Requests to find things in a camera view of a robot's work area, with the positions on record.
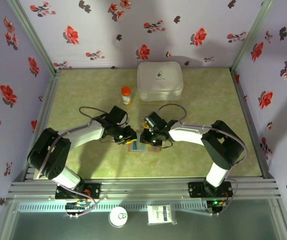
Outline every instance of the plastic container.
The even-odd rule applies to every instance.
[[[121,88],[122,103],[129,105],[132,103],[132,91],[130,87],[124,86]]]
[[[184,88],[182,69],[175,61],[141,62],[137,70],[137,85],[142,101],[177,101]]]
[[[121,206],[116,206],[111,210],[108,216],[109,223],[115,228],[123,227],[128,219],[128,214],[126,209]]]

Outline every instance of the glass panel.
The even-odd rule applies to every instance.
[[[176,211],[177,225],[148,225],[147,212],[128,212],[116,228],[108,212],[70,219],[63,212],[18,213],[11,240],[277,240],[267,200],[236,200],[223,215],[210,217]]]

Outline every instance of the pill bottle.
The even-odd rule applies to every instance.
[[[122,103],[129,105],[132,103],[132,91],[130,87],[124,86],[121,88]]]

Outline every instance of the container lid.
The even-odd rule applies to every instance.
[[[117,206],[111,210],[109,213],[109,222],[114,227],[122,227],[125,225],[128,219],[128,214],[126,209],[121,206]]]
[[[145,92],[171,92],[184,87],[183,73],[175,61],[141,62],[137,71],[138,88]]]
[[[121,88],[121,94],[124,95],[124,96],[129,96],[130,94],[132,93],[130,87],[128,86],[123,86]]]

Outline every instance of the white label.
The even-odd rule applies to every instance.
[[[130,94],[129,96],[124,96],[124,95],[121,95],[122,96],[122,102],[123,104],[131,104],[132,102],[132,95]]]
[[[170,205],[148,206],[149,224],[171,223],[172,221]]]

